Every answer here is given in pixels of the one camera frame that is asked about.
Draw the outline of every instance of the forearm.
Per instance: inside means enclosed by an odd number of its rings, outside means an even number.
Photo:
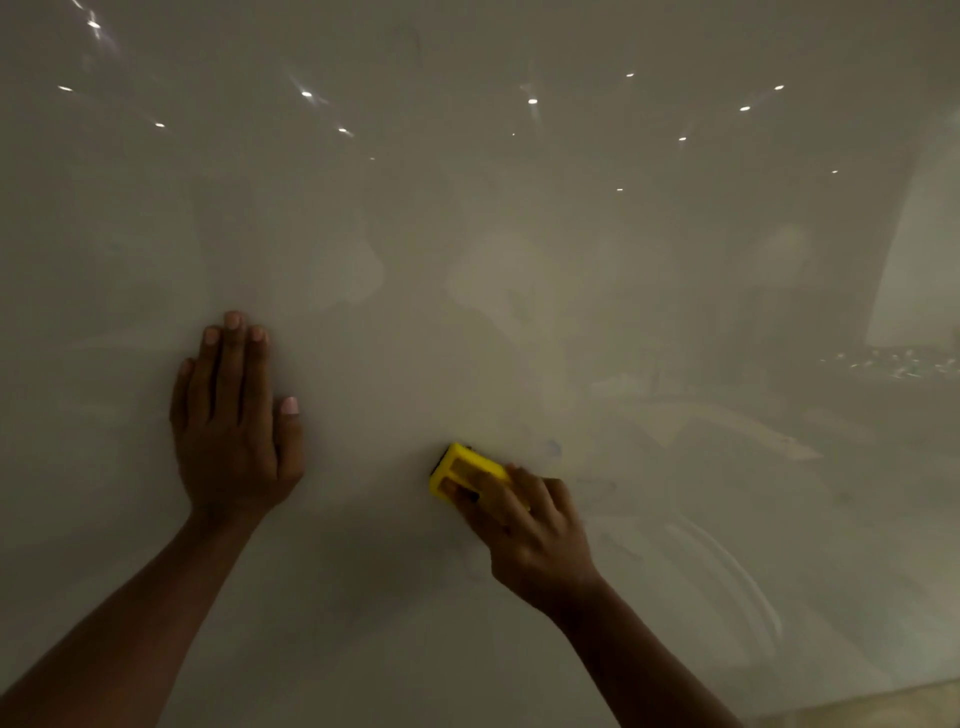
[[[194,514],[0,699],[0,724],[153,726],[256,518]]]
[[[624,728],[741,725],[610,585],[555,621]]]

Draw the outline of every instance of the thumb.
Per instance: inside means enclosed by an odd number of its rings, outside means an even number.
[[[277,477],[296,484],[303,477],[303,423],[296,397],[283,400],[274,416],[274,445]]]

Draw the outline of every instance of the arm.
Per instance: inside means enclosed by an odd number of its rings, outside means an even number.
[[[451,481],[444,491],[490,549],[493,576],[560,627],[620,725],[740,726],[600,576],[563,482],[508,471],[516,494],[491,476],[476,481],[478,502]]]
[[[170,421],[190,516],[159,555],[0,698],[0,725],[143,728],[257,525],[303,472],[295,400],[276,417],[263,328],[229,313],[180,368]]]

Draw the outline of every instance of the finger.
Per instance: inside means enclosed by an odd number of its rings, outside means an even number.
[[[274,424],[274,392],[270,381],[270,338],[261,326],[250,329],[243,374],[243,422],[270,433]]]
[[[174,393],[170,398],[170,425],[174,437],[179,438],[186,429],[186,390],[190,386],[190,373],[193,372],[193,359],[184,359],[177,371]]]
[[[557,510],[569,519],[578,521],[580,515],[577,513],[576,506],[573,505],[573,498],[570,496],[570,491],[567,489],[566,483],[558,478],[548,477],[543,480],[543,484],[546,486],[546,490],[550,494],[550,498],[553,500],[553,504],[557,507]]]
[[[489,473],[480,473],[471,482],[480,494],[478,504],[483,510],[518,533],[533,532],[533,518],[505,482]]]
[[[204,425],[210,420],[213,372],[217,366],[221,338],[219,327],[204,329],[204,340],[200,345],[200,354],[193,366],[193,375],[186,393],[187,422],[191,425]]]
[[[274,444],[277,477],[296,484],[303,477],[304,464],[303,425],[296,397],[288,397],[280,403],[279,412],[274,417]]]
[[[476,534],[480,541],[487,545],[487,548],[498,548],[500,544],[508,538],[507,534],[503,531],[503,526],[497,523],[493,516],[485,513],[484,510],[477,505],[475,499],[477,494],[467,488],[462,488],[449,479],[441,483],[440,489],[450,498],[450,502],[453,503],[457,511],[460,512],[460,515],[463,516],[470,530]]]
[[[508,465],[507,473],[510,474],[520,494],[530,504],[530,512],[535,517],[549,519],[554,514],[556,509],[553,507],[553,500],[541,478],[515,465]]]
[[[247,323],[239,311],[228,311],[224,314],[224,326],[224,346],[220,350],[220,364],[217,367],[213,419],[236,423],[240,419]]]

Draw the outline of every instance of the yellow eraser handle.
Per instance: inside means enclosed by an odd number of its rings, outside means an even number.
[[[430,474],[430,493],[443,500],[449,500],[440,490],[440,484],[449,478],[457,485],[462,485],[473,492],[476,492],[470,484],[470,478],[478,471],[489,473],[493,477],[503,480],[505,483],[512,483],[507,471],[499,463],[494,463],[490,458],[480,455],[470,448],[453,443],[446,449],[444,457]]]

